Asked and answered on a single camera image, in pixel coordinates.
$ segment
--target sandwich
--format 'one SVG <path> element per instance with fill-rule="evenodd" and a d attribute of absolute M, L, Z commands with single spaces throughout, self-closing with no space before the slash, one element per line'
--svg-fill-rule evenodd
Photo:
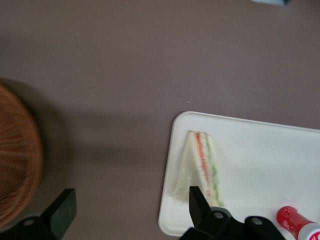
<path fill-rule="evenodd" d="M 176 199 L 189 202 L 189 187 L 198 186 L 211 207 L 224 206 L 214 153 L 211 135 L 188 132 L 174 189 Z"/>

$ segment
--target red bottle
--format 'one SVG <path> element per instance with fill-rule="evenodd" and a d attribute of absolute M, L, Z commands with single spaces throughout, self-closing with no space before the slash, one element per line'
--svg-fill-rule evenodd
<path fill-rule="evenodd" d="M 320 240 L 320 224 L 306 219 L 292 206 L 282 207 L 276 215 L 276 220 L 296 240 Z"/>

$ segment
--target white tray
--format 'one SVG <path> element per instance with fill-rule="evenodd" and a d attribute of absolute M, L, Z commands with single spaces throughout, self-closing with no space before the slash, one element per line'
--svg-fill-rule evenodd
<path fill-rule="evenodd" d="M 188 203 L 173 198 L 188 130 L 214 138 L 225 208 L 236 220 L 263 216 L 277 226 L 278 209 L 289 204 L 320 222 L 320 130 L 188 111 L 172 128 L 158 219 L 165 234 L 193 226 Z"/>

